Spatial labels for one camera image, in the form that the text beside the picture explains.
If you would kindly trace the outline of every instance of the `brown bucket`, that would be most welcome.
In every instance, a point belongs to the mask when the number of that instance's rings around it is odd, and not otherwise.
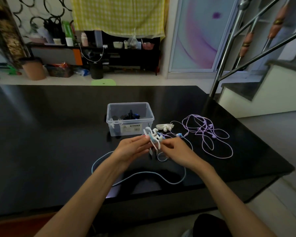
[[[43,80],[46,78],[42,60],[39,57],[23,57],[19,61],[30,80]]]

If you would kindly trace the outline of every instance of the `green plastic stool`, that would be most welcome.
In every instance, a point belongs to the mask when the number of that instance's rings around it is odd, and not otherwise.
[[[91,81],[91,86],[116,86],[116,82],[112,79],[98,79]]]

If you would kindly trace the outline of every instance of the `label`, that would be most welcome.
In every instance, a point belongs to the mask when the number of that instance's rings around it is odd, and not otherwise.
[[[121,125],[121,132],[141,131],[141,124]]]

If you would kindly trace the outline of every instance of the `person's right hand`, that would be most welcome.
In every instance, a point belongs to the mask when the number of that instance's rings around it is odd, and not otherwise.
[[[201,160],[180,137],[162,140],[161,150],[167,157],[191,170]]]

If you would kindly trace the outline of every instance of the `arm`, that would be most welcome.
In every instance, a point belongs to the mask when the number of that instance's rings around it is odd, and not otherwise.
[[[54,215],[35,237],[86,236],[114,181],[137,157],[148,153],[150,138],[137,136],[120,141],[75,195]]]
[[[204,181],[234,237],[276,236],[223,182],[214,168],[199,158],[179,137],[161,142],[161,150]]]

